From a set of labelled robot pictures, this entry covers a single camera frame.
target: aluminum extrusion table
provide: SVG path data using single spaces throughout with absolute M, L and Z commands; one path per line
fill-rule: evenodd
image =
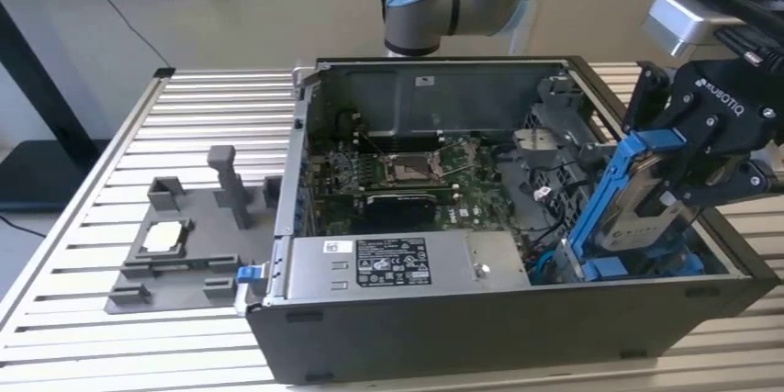
M 640 68 L 594 67 L 627 101 Z M 147 88 L 63 217 L 0 304 L 0 390 L 283 391 L 231 308 L 111 316 L 103 311 L 147 210 L 154 177 L 216 187 L 215 143 L 238 149 L 248 184 L 283 173 L 288 71 L 182 72 Z M 784 196 L 722 208 L 784 275 Z M 474 348 L 476 356 L 492 348 Z M 656 360 L 334 385 L 332 390 L 784 390 L 784 287 L 740 317 L 706 322 Z

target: barcode sticker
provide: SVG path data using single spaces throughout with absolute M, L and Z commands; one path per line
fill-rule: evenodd
M 324 252 L 355 252 L 355 241 L 324 241 Z

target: power supply label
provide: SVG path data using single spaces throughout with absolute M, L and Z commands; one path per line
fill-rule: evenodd
M 356 241 L 356 283 L 363 287 L 430 285 L 426 238 Z

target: black pole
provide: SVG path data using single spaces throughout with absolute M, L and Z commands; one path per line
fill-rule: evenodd
M 0 63 L 47 123 L 68 157 L 87 171 L 99 158 L 99 148 L 87 136 L 87 131 L 2 2 Z

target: white wall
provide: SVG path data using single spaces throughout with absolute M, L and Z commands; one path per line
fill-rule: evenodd
M 526 53 L 678 63 L 642 30 L 654 0 L 539 0 Z
M 384 53 L 379 0 L 114 0 L 179 68 L 292 67 Z M 90 134 L 108 138 L 162 65 L 106 0 L 3 0 Z M 446 39 L 446 55 L 506 54 L 508 38 Z M 50 138 L 0 73 L 0 146 Z

